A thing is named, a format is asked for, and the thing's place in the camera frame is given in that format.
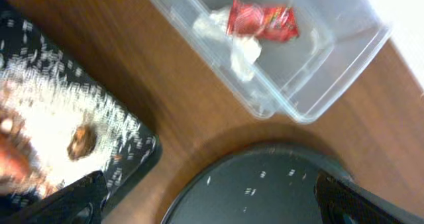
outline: red wrapper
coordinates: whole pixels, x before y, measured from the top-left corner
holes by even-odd
[[[299,36],[299,29],[291,7],[259,6],[234,0],[227,34],[287,42]]]

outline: red candy wrapper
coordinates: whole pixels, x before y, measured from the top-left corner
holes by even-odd
[[[287,42],[299,36],[293,8],[260,6],[234,0],[227,34]]]

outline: white plastic wrapper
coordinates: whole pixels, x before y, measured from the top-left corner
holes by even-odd
[[[193,24],[194,32],[203,38],[224,42],[225,37],[222,32],[226,33],[227,31],[230,10],[230,7],[224,7],[218,11],[212,11],[209,18],[197,18]],[[218,26],[222,32],[217,31],[216,26]],[[233,38],[233,44],[241,49],[240,53],[236,53],[235,51],[231,52],[231,69],[242,82],[249,82],[254,77],[254,72],[251,67],[260,56],[262,47],[253,36],[231,36],[231,38]]]

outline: transparent bin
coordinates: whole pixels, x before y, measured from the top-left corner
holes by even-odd
[[[291,5],[300,37],[285,44],[261,41],[262,53],[247,66],[246,82],[231,69],[231,52],[242,54],[209,19],[233,0],[151,0],[193,49],[256,117],[285,113],[299,123],[322,115],[352,84],[387,41],[390,29],[368,0],[241,0]],[[210,22],[222,40],[193,32],[196,19]]]

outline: wooden table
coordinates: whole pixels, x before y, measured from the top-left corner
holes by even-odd
[[[314,124],[247,113],[148,0],[9,0],[154,129],[157,167],[106,223],[159,223],[178,192],[225,154],[293,140],[330,154],[363,188],[424,216],[422,91],[389,42]]]

